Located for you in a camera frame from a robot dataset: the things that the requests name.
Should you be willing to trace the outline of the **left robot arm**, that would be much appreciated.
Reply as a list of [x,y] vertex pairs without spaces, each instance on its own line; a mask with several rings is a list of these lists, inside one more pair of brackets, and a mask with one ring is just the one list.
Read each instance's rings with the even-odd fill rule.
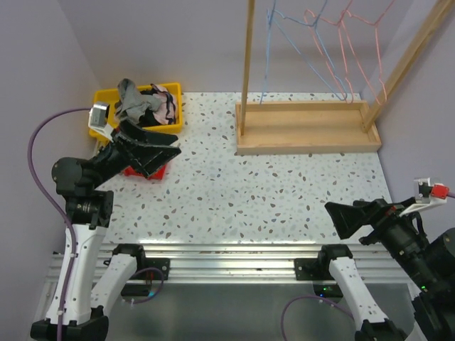
[[142,246],[121,244],[101,279],[94,280],[114,202],[113,191],[99,187],[128,167],[150,177],[181,153],[178,137],[147,131],[129,119],[107,130],[108,143],[92,158],[64,157],[53,165],[56,192],[65,199],[65,252],[48,311],[31,326],[34,340],[105,340],[125,284],[149,270]]

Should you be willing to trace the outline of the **grey knitted garment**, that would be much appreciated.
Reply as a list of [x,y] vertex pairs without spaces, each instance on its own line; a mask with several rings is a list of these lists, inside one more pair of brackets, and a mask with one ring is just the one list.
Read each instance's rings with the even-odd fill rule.
[[131,119],[138,124],[147,110],[156,111],[162,104],[159,98],[150,94],[142,94],[135,83],[128,78],[119,82],[117,90],[119,93],[119,106],[115,112],[117,121]]

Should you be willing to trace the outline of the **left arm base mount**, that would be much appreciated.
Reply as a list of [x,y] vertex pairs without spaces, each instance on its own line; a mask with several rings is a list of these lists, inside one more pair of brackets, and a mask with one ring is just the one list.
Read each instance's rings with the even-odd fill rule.
[[145,258],[138,265],[136,273],[130,280],[143,281],[167,281],[171,269],[171,260],[169,258]]

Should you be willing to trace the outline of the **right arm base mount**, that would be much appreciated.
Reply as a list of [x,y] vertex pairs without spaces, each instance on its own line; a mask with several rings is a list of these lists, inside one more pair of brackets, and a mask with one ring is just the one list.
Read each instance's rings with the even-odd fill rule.
[[330,281],[333,277],[318,259],[296,258],[294,273],[297,281]]

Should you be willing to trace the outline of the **pink underwear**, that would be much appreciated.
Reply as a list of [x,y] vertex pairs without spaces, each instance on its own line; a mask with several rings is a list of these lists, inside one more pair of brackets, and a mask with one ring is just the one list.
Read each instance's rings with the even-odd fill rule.
[[160,126],[175,124],[178,109],[176,97],[161,85],[152,85],[151,89],[156,91],[156,96],[162,101],[160,108],[154,114],[155,118],[161,123]]

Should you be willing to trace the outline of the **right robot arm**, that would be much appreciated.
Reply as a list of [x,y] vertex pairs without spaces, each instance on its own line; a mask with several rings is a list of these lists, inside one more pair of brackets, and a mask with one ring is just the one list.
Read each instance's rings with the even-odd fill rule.
[[[326,203],[340,239],[370,226],[371,232],[359,242],[364,246],[381,244],[400,274],[393,277],[384,264],[364,274],[347,245],[321,247],[314,264],[316,273],[333,280],[341,290],[355,322],[356,340],[454,339],[454,229],[430,242],[420,215],[444,204],[445,199],[415,198],[396,203],[383,199],[351,205]],[[413,314],[411,332],[405,333],[379,306],[368,288],[370,279],[386,289],[405,287],[409,302],[403,310]]]

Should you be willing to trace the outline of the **pink wire hanger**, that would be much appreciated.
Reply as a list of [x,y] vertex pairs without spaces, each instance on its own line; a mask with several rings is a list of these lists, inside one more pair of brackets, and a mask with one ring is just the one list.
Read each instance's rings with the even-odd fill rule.
[[[344,46],[343,24],[347,11],[350,9],[353,2],[335,1],[335,5],[343,4],[335,18],[325,17],[324,12],[328,3],[329,1],[323,1],[322,6],[318,11],[305,9],[303,20],[316,44],[316,50],[325,62],[328,75],[333,83],[330,83],[323,77],[321,77],[321,80],[328,85],[328,88],[337,99],[346,103],[352,103],[355,96],[350,81],[348,56],[346,55]],[[332,38],[332,45],[325,42],[320,29],[321,26],[323,28],[332,28],[333,33],[336,34],[336,37]]]

